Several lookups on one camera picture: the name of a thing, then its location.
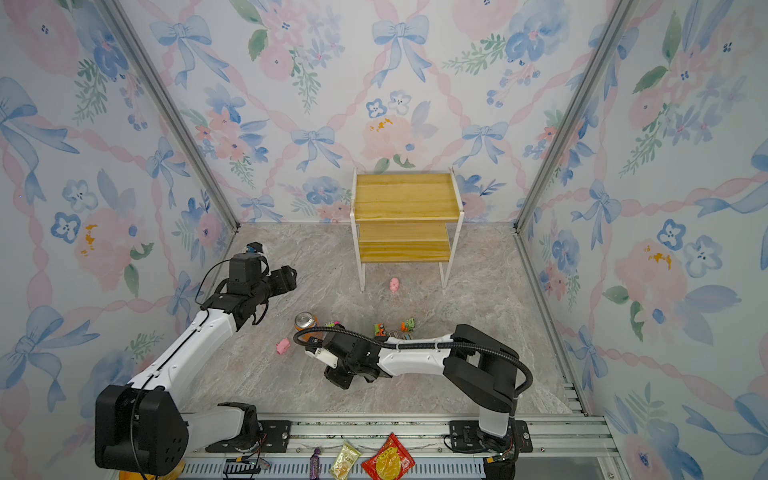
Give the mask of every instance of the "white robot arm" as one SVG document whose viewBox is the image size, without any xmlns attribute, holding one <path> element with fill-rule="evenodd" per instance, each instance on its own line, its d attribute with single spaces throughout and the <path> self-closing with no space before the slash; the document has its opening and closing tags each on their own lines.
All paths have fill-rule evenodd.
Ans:
<svg viewBox="0 0 768 480">
<path fill-rule="evenodd" d="M 225 403 L 205 412 L 181 414 L 177 405 L 195 375 L 214 352 L 270 297 L 296 288 L 289 266 L 269 272 L 261 245 L 230 261 L 227 292 L 222 282 L 186 330 L 163 354 L 126 386 L 110 385 L 96 401 L 96 464 L 151 475 L 166 475 L 192 450 L 224 440 L 229 448 L 250 452 L 263 440 L 256 407 Z M 306 333 L 324 332 L 322 340 Z M 343 389 L 353 377 L 367 382 L 406 373 L 442 375 L 480 405 L 479 432 L 484 446 L 496 452 L 518 449 L 514 414 L 519 394 L 532 383 L 518 354 L 469 325 L 434 339 L 372 339 L 334 327 L 297 332 L 294 342 L 326 364 L 325 377 Z M 477 365 L 467 361 L 480 354 Z M 517 371 L 525 381 L 515 387 Z"/>
</svg>

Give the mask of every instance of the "gray marble surface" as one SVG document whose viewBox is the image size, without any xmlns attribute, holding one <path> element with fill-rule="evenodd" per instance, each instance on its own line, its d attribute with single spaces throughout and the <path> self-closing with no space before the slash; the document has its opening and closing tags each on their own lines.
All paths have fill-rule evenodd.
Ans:
<svg viewBox="0 0 768 480">
<path fill-rule="evenodd" d="M 336 320 L 368 335 L 375 323 L 394 328 L 410 317 L 416 321 L 414 338 L 445 335 L 469 323 L 515 349 L 533 372 L 534 385 L 521 397 L 518 413 L 571 412 L 508 224 L 462 228 L 446 290 L 435 263 L 391 263 L 368 265 L 366 291 L 360 292 L 348 224 L 243 225 L 230 255 L 252 241 L 266 247 L 270 268 L 295 268 L 298 287 L 273 298 L 259 326 L 245 325 L 214 353 L 193 381 L 183 412 L 227 401 L 253 403 L 270 413 L 478 411 L 441 376 L 412 374 L 371 384 L 356 378 L 344 391 L 323 377 L 324 365 L 303 348 L 292 344 L 278 355 L 275 345 L 292 337 L 293 317 L 303 310 L 315 313 L 321 324 Z M 394 276 L 400 280 L 397 293 L 389 291 Z"/>
</svg>

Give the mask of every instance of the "wall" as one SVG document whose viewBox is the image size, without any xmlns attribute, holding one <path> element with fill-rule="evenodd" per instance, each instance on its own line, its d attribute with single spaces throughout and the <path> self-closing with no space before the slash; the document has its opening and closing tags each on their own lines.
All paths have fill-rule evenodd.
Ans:
<svg viewBox="0 0 768 480">
<path fill-rule="evenodd" d="M 634 15 L 528 249 L 635 480 L 768 478 L 768 4 Z"/>
<path fill-rule="evenodd" d="M 337 222 L 354 167 L 451 165 L 515 219 L 614 2 L 121 4 L 237 216 Z"/>
<path fill-rule="evenodd" d="M 231 232 L 90 2 L 0 5 L 0 477 L 104 478 L 96 395 L 185 327 Z"/>
</svg>

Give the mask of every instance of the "yellow snack bag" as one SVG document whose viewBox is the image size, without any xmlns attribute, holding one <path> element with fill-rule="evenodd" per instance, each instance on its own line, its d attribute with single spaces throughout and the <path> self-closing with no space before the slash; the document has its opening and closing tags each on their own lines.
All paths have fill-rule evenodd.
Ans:
<svg viewBox="0 0 768 480">
<path fill-rule="evenodd" d="M 344 445 L 342 445 L 341 452 L 339 452 L 333 466 L 331 466 L 331 475 L 333 475 L 336 480 L 346 480 L 358 458 L 360 458 L 360 452 L 345 441 Z"/>
</svg>

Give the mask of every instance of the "wooden plank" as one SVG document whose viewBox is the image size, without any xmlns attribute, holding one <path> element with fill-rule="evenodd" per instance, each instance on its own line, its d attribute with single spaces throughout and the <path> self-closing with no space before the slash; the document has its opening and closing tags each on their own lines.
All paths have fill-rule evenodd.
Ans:
<svg viewBox="0 0 768 480">
<path fill-rule="evenodd" d="M 365 223 L 360 225 L 362 243 L 446 243 L 448 232 L 442 223 Z"/>
<path fill-rule="evenodd" d="M 361 243 L 360 261 L 363 263 L 447 262 L 451 248 L 446 241 Z"/>
<path fill-rule="evenodd" d="M 355 220 L 454 222 L 458 201 L 450 174 L 358 175 Z"/>
</svg>

